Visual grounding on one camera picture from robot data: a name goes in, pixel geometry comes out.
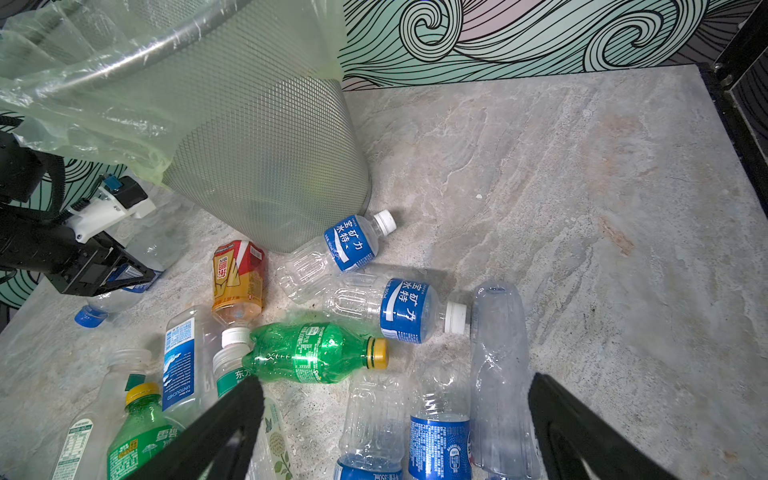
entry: bottle cap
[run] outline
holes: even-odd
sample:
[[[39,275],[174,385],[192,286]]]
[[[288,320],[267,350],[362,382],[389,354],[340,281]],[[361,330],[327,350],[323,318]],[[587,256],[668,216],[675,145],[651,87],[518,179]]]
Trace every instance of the bottle cap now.
[[[467,306],[461,303],[448,302],[445,306],[445,332],[464,335],[466,320]]]
[[[221,348],[233,343],[250,343],[250,330],[247,326],[233,326],[221,333]]]
[[[374,370],[386,370],[389,365],[389,349],[386,339],[368,339],[368,368]]]
[[[152,353],[145,349],[123,349],[114,351],[107,358],[107,366],[124,363],[149,363]]]
[[[79,326],[84,326],[87,329],[94,329],[101,325],[101,322],[105,321],[108,316],[109,313],[90,305],[86,305],[74,316],[74,321]]]
[[[394,232],[397,228],[397,223],[395,223],[395,219],[392,218],[392,214],[389,210],[382,210],[374,215],[373,218],[376,219],[379,228],[382,229],[382,233],[384,233],[385,236]]]
[[[125,396],[125,406],[129,406],[131,403],[147,395],[160,395],[160,387],[157,386],[157,383],[142,383],[128,390],[128,394]]]

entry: empty plastic bottle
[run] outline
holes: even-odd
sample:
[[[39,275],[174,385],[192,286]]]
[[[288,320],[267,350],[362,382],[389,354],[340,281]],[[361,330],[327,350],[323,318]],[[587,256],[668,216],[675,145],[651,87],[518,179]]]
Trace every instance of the empty plastic bottle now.
[[[360,272],[327,289],[323,309],[376,322],[385,337],[410,343],[424,343],[438,330],[463,334],[467,316],[466,305],[443,304],[427,283]]]
[[[128,418],[109,445],[109,480],[121,480],[135,472],[175,439],[179,431],[163,417],[160,389],[156,383],[142,383],[125,397]]]
[[[109,356],[96,400],[72,421],[51,480],[107,478],[107,448],[125,420],[125,394],[144,383],[151,357],[144,349],[118,350]]]
[[[141,300],[141,294],[146,292],[169,266],[173,265],[184,250],[178,235],[180,229],[171,229],[167,223],[156,223],[141,231],[125,247],[136,260],[154,270],[154,278],[139,285],[126,286],[87,299],[74,321],[87,328],[95,328],[110,315],[128,310]],[[129,265],[123,265],[115,270],[108,280],[121,280],[141,276],[138,270]]]
[[[219,397],[227,394],[250,373],[243,357],[250,353],[250,331],[232,327],[221,333],[222,349],[214,357],[214,378]],[[264,418],[253,446],[246,480],[291,480],[291,462],[283,434],[283,419],[277,403],[264,398]]]
[[[338,383],[356,369],[386,369],[386,339],[330,322],[270,323],[250,334],[243,366],[262,382]]]
[[[418,480],[470,480],[469,391],[455,365],[428,362],[414,376],[408,472]]]
[[[183,428],[216,403],[214,356],[222,326],[210,307],[193,306],[170,319],[165,330],[163,414]]]
[[[347,217],[285,256],[276,271],[277,282],[290,299],[305,303],[327,288],[333,277],[373,260],[379,254],[379,238],[395,228],[389,210]]]
[[[402,480],[406,405],[400,376],[360,370],[349,384],[335,480]]]
[[[472,307],[472,463],[493,480],[539,478],[527,392],[528,334],[514,285],[485,282]]]

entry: green plastic bottle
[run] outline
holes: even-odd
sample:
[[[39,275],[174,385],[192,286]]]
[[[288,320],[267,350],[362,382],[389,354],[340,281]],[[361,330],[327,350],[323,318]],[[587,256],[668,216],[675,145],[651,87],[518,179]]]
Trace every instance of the green plastic bottle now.
[[[362,367],[386,369],[386,339],[330,322],[271,323],[250,334],[255,347],[243,367],[262,382],[337,383]]]
[[[163,417],[157,383],[142,383],[125,397],[128,418],[107,450],[107,478],[120,480],[138,470],[179,435]]]

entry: wave pattern wallpaper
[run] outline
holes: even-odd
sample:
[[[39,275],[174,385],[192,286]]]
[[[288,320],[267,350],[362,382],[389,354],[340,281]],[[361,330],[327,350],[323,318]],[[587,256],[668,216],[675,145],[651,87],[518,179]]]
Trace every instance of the wave pattern wallpaper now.
[[[758,0],[346,0],[344,88],[712,62]]]

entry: blue bottle label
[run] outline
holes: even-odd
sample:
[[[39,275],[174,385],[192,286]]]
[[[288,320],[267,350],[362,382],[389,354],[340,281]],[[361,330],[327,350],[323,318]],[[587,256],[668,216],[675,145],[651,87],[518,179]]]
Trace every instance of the blue bottle label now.
[[[147,291],[149,287],[152,286],[153,283],[157,281],[158,278],[160,278],[160,275],[163,274],[163,272],[158,272],[157,270],[152,270],[154,272],[154,278],[146,283],[139,283],[138,285],[132,285],[132,286],[124,286],[123,290],[131,293],[144,293]],[[112,282],[115,280],[125,280],[128,278],[138,278],[142,276],[141,272],[132,266],[128,265],[127,263],[124,263],[117,269],[115,269],[114,272],[107,278],[108,282]]]
[[[422,314],[427,298],[427,283],[393,278],[386,284],[379,324],[382,333],[401,342],[422,342]]]
[[[194,318],[165,333],[163,410],[194,393]]]
[[[437,422],[411,417],[408,472],[418,480],[470,480],[469,420]]]
[[[373,260],[373,250],[354,215],[326,230],[325,238],[336,265],[343,272]]]
[[[402,480],[402,470],[394,473],[368,472],[360,468],[342,465],[341,461],[338,461],[333,473],[333,480]]]

